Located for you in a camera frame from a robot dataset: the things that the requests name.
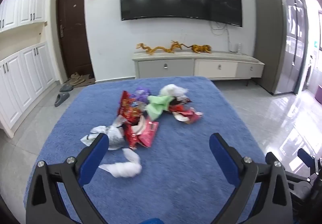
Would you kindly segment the beige shoes on mat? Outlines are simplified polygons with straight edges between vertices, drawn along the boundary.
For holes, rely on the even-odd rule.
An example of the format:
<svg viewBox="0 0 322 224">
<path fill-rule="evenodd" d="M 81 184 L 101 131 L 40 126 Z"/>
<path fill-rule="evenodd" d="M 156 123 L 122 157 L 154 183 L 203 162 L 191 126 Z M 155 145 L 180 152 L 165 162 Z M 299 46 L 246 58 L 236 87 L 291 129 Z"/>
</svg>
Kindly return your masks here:
<svg viewBox="0 0 322 224">
<path fill-rule="evenodd" d="M 95 82 L 96 80 L 92 73 L 86 75 L 79 75 L 78 73 L 74 73 L 67 81 L 67 84 L 77 88 L 89 86 L 95 84 Z"/>
</svg>

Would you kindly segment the purple tissue wrapper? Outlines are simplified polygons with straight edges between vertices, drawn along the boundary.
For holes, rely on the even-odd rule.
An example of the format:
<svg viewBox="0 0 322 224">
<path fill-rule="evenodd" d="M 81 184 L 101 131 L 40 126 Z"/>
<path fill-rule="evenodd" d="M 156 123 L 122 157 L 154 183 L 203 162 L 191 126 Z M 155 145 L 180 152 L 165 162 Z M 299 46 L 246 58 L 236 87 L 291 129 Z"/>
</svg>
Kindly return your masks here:
<svg viewBox="0 0 322 224">
<path fill-rule="evenodd" d="M 149 103 L 148 97 L 151 95 L 151 91 L 148 88 L 140 86 L 136 88 L 134 95 L 137 101 L 148 104 Z"/>
</svg>

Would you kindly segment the golden dragon figurine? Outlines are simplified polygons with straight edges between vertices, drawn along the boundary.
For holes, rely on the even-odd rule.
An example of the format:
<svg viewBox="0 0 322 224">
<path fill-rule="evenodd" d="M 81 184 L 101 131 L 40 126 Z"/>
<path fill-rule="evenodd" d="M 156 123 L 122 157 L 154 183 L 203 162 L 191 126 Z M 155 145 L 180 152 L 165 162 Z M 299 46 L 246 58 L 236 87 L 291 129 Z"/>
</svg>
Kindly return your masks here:
<svg viewBox="0 0 322 224">
<path fill-rule="evenodd" d="M 166 48 L 163 46 L 156 46 L 154 48 L 151 48 L 145 45 L 144 43 L 139 43 L 136 45 L 136 49 L 140 49 L 140 48 L 143 49 L 147 54 L 153 55 L 154 52 L 156 52 L 157 50 L 162 50 L 166 53 L 175 53 L 177 49 L 182 50 L 182 45 L 178 41 L 172 41 L 170 48 Z"/>
</svg>

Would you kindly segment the brown entrance door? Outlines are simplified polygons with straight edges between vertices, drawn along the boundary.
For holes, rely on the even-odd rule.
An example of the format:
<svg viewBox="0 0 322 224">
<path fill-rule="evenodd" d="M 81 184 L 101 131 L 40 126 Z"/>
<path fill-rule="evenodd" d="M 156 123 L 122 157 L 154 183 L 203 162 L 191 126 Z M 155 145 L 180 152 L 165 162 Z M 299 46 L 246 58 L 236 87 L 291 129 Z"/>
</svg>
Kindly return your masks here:
<svg viewBox="0 0 322 224">
<path fill-rule="evenodd" d="M 94 77 L 85 25 L 84 0 L 56 0 L 57 32 L 68 78 Z"/>
</svg>

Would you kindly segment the red snack bag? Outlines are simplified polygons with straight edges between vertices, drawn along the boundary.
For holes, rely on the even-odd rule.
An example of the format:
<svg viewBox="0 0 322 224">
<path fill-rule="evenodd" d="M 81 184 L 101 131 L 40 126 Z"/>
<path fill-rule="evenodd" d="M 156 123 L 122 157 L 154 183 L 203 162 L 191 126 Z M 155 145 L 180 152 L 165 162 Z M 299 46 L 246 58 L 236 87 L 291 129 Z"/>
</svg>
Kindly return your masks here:
<svg viewBox="0 0 322 224">
<path fill-rule="evenodd" d="M 134 97 L 131 97 L 131 94 L 124 90 L 122 92 L 117 115 L 124 117 L 128 123 L 136 125 L 142 114 L 143 111 L 141 110 L 137 100 Z"/>
</svg>

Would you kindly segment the white plastic bag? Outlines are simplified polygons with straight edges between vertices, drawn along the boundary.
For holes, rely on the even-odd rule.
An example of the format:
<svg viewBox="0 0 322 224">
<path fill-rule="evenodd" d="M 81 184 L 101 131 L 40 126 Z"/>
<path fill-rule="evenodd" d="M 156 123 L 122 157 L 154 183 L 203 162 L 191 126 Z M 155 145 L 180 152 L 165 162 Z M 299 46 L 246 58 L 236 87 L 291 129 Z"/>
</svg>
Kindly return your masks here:
<svg viewBox="0 0 322 224">
<path fill-rule="evenodd" d="M 187 92 L 188 92 L 188 89 L 186 88 L 182 88 L 174 84 L 168 84 L 163 88 L 161 88 L 159 92 L 159 96 L 170 96 L 170 97 L 177 98 L 179 100 L 183 100 L 187 98 L 186 96 Z"/>
</svg>

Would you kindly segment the white tissue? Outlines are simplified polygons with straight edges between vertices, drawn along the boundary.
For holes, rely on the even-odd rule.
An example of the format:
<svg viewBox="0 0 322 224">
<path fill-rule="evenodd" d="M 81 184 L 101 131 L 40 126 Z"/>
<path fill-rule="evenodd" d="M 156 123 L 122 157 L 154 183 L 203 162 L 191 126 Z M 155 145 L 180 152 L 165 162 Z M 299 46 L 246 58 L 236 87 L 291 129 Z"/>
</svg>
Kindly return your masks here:
<svg viewBox="0 0 322 224">
<path fill-rule="evenodd" d="M 127 162 L 117 162 L 113 164 L 102 164 L 99 168 L 110 173 L 115 178 L 132 178 L 140 174 L 142 165 L 140 156 L 130 148 L 122 149 Z"/>
</svg>

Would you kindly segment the grey tall refrigerator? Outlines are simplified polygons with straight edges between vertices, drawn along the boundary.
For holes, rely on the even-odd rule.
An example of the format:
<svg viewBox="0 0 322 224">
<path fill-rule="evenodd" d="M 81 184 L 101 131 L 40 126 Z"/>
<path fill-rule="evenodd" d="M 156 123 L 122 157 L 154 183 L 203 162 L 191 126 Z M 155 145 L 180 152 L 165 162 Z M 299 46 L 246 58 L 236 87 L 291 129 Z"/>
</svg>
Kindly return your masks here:
<svg viewBox="0 0 322 224">
<path fill-rule="evenodd" d="M 298 92 L 306 42 L 301 0 L 255 0 L 254 57 L 264 63 L 257 83 L 272 95 Z"/>
</svg>

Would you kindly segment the grey slipper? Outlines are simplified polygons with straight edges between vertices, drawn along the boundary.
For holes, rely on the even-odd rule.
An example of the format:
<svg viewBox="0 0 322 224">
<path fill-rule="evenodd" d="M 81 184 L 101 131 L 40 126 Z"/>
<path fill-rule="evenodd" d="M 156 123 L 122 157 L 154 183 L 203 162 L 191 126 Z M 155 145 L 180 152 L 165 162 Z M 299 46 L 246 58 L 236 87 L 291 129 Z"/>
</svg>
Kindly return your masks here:
<svg viewBox="0 0 322 224">
<path fill-rule="evenodd" d="M 64 84 L 62 85 L 62 87 L 60 88 L 60 92 L 64 93 L 64 92 L 70 92 L 73 90 L 73 86 L 70 84 Z"/>
<path fill-rule="evenodd" d="M 64 101 L 69 98 L 70 94 L 68 92 L 61 92 L 57 95 L 54 106 L 59 107 Z"/>
</svg>

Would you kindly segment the silver white bag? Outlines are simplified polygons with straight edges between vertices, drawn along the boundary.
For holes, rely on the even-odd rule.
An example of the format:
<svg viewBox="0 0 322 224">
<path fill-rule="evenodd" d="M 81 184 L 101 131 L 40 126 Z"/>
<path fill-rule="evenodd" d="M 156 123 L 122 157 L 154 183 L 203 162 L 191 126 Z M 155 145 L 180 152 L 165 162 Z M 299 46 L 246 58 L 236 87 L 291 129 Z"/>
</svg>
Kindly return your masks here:
<svg viewBox="0 0 322 224">
<path fill-rule="evenodd" d="M 117 128 L 113 125 L 111 126 L 97 126 L 95 128 L 92 128 L 90 133 L 88 135 L 85 135 L 80 139 L 80 141 L 86 145 L 90 146 L 96 137 L 103 133 L 108 136 L 109 139 L 109 151 L 118 150 L 120 148 L 123 148 L 126 144 L 126 141 L 124 139 L 124 131 L 121 128 Z"/>
</svg>

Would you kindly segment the white grey tv cabinet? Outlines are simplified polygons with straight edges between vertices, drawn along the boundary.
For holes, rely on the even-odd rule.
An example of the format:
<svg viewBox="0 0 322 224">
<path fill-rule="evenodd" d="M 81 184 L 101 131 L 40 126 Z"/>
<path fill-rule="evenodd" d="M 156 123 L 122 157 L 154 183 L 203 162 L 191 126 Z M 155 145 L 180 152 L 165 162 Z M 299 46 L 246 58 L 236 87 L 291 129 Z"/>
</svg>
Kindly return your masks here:
<svg viewBox="0 0 322 224">
<path fill-rule="evenodd" d="M 136 52 L 132 60 L 136 78 L 201 76 L 212 81 L 243 80 L 260 78 L 265 66 L 251 56 L 228 52 Z"/>
</svg>

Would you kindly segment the pink red snack wrapper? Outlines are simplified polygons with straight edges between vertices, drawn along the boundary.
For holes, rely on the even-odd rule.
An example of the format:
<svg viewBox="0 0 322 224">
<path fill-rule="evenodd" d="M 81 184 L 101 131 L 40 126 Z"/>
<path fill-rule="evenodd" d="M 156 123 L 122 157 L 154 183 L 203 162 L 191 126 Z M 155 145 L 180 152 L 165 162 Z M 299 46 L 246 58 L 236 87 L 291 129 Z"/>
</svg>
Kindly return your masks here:
<svg viewBox="0 0 322 224">
<path fill-rule="evenodd" d="M 140 117 L 137 125 L 125 124 L 124 136 L 131 149 L 136 149 L 139 144 L 146 148 L 152 146 L 154 137 L 156 135 L 159 123 L 157 121 L 150 121 L 149 117 Z"/>
</svg>

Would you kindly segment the green paper wrapper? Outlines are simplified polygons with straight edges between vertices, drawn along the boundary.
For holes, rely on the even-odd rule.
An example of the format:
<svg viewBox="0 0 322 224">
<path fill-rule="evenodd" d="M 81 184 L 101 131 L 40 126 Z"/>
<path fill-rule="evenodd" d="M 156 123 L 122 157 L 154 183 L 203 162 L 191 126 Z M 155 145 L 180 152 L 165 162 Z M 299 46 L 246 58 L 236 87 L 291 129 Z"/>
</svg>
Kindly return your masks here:
<svg viewBox="0 0 322 224">
<path fill-rule="evenodd" d="M 169 110 L 170 102 L 174 99 L 171 96 L 148 96 L 148 104 L 145 107 L 145 111 L 151 121 L 157 120 L 164 111 Z"/>
</svg>

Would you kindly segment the golden tiger figurine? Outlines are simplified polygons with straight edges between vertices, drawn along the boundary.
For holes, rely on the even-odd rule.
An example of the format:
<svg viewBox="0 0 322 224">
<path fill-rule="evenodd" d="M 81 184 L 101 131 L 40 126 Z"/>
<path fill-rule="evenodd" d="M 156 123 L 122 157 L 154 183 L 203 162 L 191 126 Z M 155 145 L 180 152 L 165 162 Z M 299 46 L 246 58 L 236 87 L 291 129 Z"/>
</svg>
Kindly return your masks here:
<svg viewBox="0 0 322 224">
<path fill-rule="evenodd" d="M 190 49 L 194 53 L 209 53 L 211 54 L 211 46 L 210 45 L 191 45 Z"/>
</svg>

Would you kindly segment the red white torn wrapper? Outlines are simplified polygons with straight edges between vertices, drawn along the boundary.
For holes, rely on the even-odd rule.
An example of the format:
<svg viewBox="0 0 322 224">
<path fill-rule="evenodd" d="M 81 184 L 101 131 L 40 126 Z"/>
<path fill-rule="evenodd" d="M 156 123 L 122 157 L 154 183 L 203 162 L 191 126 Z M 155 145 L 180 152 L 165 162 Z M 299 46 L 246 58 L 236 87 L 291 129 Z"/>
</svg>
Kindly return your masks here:
<svg viewBox="0 0 322 224">
<path fill-rule="evenodd" d="M 203 116 L 202 112 L 197 112 L 194 108 L 187 108 L 184 105 L 170 105 L 169 112 L 176 120 L 186 124 L 192 124 Z"/>
</svg>

